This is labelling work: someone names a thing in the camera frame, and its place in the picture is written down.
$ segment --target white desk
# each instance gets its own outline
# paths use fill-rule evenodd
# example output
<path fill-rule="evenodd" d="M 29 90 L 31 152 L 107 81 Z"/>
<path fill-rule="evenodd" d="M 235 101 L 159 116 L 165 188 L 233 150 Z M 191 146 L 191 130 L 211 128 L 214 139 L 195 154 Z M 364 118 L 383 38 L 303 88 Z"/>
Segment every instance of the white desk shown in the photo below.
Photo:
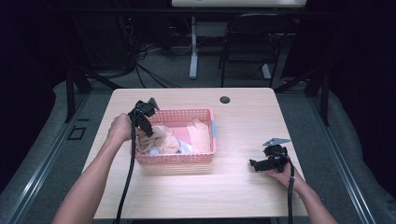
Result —
<path fill-rule="evenodd" d="M 306 0 L 172 0 L 173 7 L 304 7 Z M 198 50 L 196 47 L 196 26 L 195 18 L 191 21 L 191 65 L 190 79 L 197 78 L 198 68 Z M 223 26 L 220 36 L 224 35 L 225 26 Z"/>
<path fill-rule="evenodd" d="M 85 167 L 106 139 L 111 121 L 128 113 L 136 101 L 155 97 L 162 109 L 211 108 L 217 132 L 217 152 L 210 163 L 134 166 L 123 206 L 123 218 L 286 217 L 288 191 L 275 179 L 254 172 L 249 159 L 265 160 L 262 143 L 289 138 L 274 91 L 249 89 L 116 90 L 92 145 Z M 221 96 L 231 102 L 222 104 Z M 283 145 L 301 171 L 292 142 Z M 115 157 L 95 218 L 115 218 L 128 174 L 131 141 Z M 293 214 L 306 216 L 293 194 Z"/>

